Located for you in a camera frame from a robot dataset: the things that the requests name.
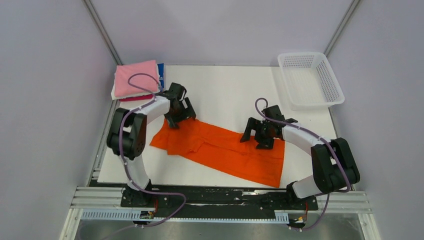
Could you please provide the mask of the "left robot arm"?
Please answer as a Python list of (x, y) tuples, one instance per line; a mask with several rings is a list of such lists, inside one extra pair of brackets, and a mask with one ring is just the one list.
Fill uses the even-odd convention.
[(173, 82), (169, 89), (155, 94), (147, 103), (115, 110), (106, 145), (121, 158), (127, 176), (121, 206), (146, 207), (152, 203), (155, 192), (142, 159), (147, 126), (160, 116), (164, 116), (171, 129), (179, 129), (182, 121), (195, 119), (196, 113), (186, 93), (184, 86)]

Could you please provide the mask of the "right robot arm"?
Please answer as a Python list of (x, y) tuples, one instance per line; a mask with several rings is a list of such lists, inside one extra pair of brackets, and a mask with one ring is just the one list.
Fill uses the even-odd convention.
[(272, 150), (275, 140), (289, 142), (311, 157), (312, 175), (287, 185), (285, 201), (298, 209), (306, 200), (333, 192), (349, 191), (360, 181), (360, 173), (348, 141), (342, 137), (326, 139), (301, 126), (293, 118), (285, 118), (278, 105), (259, 112), (262, 120), (250, 117), (240, 142), (250, 140), (255, 134), (258, 150)]

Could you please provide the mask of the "orange t shirt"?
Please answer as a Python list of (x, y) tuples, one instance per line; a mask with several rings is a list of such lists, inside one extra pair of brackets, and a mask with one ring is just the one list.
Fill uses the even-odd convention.
[(253, 136), (240, 142), (241, 133), (199, 120), (180, 122), (171, 128), (164, 121), (150, 145), (168, 155), (181, 156), (223, 173), (278, 188), (285, 161), (285, 141), (277, 141), (272, 149), (257, 149)]

